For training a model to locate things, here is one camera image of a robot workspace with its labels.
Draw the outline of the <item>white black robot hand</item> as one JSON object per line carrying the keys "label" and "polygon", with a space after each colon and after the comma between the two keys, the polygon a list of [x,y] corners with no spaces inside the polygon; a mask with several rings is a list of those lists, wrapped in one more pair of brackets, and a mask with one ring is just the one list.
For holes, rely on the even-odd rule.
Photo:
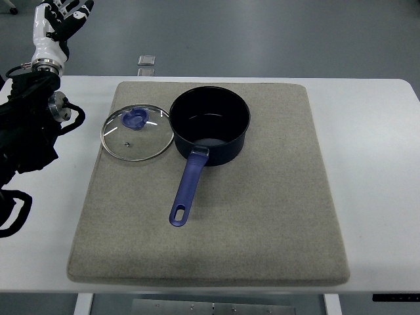
{"label": "white black robot hand", "polygon": [[69,59],[68,40],[86,23],[94,1],[42,1],[35,8],[31,70],[64,73]]}

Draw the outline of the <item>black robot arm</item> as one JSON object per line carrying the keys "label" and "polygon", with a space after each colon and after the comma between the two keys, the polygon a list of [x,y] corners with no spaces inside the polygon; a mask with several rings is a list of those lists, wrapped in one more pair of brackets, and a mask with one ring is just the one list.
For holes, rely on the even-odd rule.
{"label": "black robot arm", "polygon": [[12,80],[8,100],[1,105],[1,185],[15,174],[42,170],[58,159],[58,137],[80,127],[85,112],[59,91],[54,72],[27,72],[30,64],[6,73]]}

